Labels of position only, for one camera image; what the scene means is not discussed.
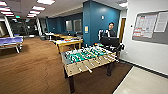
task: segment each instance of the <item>foosball table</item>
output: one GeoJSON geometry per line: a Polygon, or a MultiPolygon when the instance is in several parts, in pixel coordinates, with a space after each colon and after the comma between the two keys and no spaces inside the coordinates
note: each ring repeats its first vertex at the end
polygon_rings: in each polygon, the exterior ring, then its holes
{"type": "Polygon", "coordinates": [[[111,76],[112,65],[116,59],[116,53],[108,51],[99,46],[82,48],[62,52],[65,78],[69,78],[71,93],[75,92],[73,75],[89,71],[102,65],[107,65],[107,75],[111,76]]]}

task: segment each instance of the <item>man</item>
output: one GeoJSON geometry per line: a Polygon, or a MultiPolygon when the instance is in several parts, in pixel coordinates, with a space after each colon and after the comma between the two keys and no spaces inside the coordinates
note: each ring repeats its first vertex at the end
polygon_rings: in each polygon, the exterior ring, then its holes
{"type": "Polygon", "coordinates": [[[113,30],[113,27],[114,27],[114,23],[113,22],[109,23],[109,30],[106,30],[104,32],[103,36],[105,36],[105,37],[117,37],[116,32],[113,30]]]}

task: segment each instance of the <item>blue wall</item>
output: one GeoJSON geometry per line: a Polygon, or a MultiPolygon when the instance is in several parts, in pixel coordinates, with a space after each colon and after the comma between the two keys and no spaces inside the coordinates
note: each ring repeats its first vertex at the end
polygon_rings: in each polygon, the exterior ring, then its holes
{"type": "Polygon", "coordinates": [[[114,22],[114,31],[117,32],[120,17],[120,10],[108,7],[106,5],[87,1],[83,4],[83,37],[84,44],[93,45],[99,42],[98,31],[108,29],[108,24],[114,22]],[[89,27],[89,32],[85,34],[84,27],[89,27]]]}
{"type": "Polygon", "coordinates": [[[83,23],[83,13],[78,13],[78,14],[69,15],[65,17],[46,18],[48,31],[53,33],[67,32],[66,21],[69,21],[69,20],[72,21],[72,30],[74,30],[73,20],[77,20],[77,19],[81,19],[81,23],[83,23]]]}
{"type": "Polygon", "coordinates": [[[64,31],[64,19],[62,17],[57,18],[46,18],[47,29],[49,32],[58,33],[64,31]]]}
{"type": "Polygon", "coordinates": [[[74,14],[74,15],[65,16],[64,17],[64,28],[65,28],[64,31],[67,32],[66,31],[66,21],[69,21],[69,20],[72,21],[72,31],[74,31],[73,20],[78,20],[78,19],[81,19],[81,24],[82,24],[83,23],[83,13],[77,13],[77,14],[74,14]]]}

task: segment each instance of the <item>ceiling light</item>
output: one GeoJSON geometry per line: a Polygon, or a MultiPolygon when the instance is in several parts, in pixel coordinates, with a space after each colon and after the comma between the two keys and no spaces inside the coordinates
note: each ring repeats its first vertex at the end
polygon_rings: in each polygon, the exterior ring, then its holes
{"type": "Polygon", "coordinates": [[[128,6],[128,2],[125,2],[125,3],[121,3],[119,4],[121,7],[127,7],[128,6]]]}
{"type": "Polygon", "coordinates": [[[42,4],[48,4],[51,5],[53,4],[55,1],[54,0],[37,0],[38,3],[42,3],[42,4]]]}
{"type": "Polygon", "coordinates": [[[12,19],[12,20],[16,21],[17,19],[12,19]]]}
{"type": "Polygon", "coordinates": [[[45,10],[44,7],[36,7],[36,6],[34,6],[33,9],[34,9],[34,10],[45,10]]]}
{"type": "Polygon", "coordinates": [[[9,8],[0,8],[1,11],[11,11],[9,8]]]}
{"type": "Polygon", "coordinates": [[[6,16],[15,16],[15,15],[8,15],[8,14],[7,14],[6,16]]]}
{"type": "Polygon", "coordinates": [[[38,12],[38,11],[30,11],[30,13],[40,14],[40,12],[38,12]]]}
{"type": "Polygon", "coordinates": [[[2,14],[13,14],[12,12],[1,12],[2,14]]]}
{"type": "Polygon", "coordinates": [[[29,16],[37,16],[37,14],[28,14],[29,16]]]}
{"type": "Polygon", "coordinates": [[[33,18],[34,16],[27,16],[27,17],[29,17],[29,18],[33,18]]]}
{"type": "Polygon", "coordinates": [[[7,6],[5,2],[0,1],[0,6],[7,6]]]}

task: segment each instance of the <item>ping pong table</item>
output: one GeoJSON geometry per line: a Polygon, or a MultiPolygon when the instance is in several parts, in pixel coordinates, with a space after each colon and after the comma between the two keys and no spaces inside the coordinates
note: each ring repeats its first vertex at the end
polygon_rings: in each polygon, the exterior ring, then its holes
{"type": "Polygon", "coordinates": [[[0,49],[16,48],[17,53],[21,50],[23,43],[23,37],[7,37],[0,38],[0,49]]]}

